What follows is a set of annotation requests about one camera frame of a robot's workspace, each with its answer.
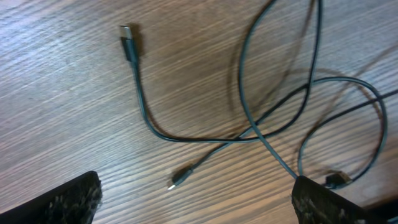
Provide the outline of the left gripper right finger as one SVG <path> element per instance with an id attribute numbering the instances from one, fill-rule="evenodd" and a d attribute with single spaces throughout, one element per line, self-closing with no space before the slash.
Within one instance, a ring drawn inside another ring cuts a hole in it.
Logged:
<path id="1" fill-rule="evenodd" d="M 311 179 L 299 176 L 292 205 L 300 224 L 383 224 L 387 220 L 366 211 Z"/>

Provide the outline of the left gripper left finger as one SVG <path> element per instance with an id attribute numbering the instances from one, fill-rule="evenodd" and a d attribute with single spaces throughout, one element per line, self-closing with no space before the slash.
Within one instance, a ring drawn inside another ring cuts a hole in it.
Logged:
<path id="1" fill-rule="evenodd" d="M 84 174 L 1 214 L 1 223 L 91 223 L 101 204 L 97 172 Z"/>

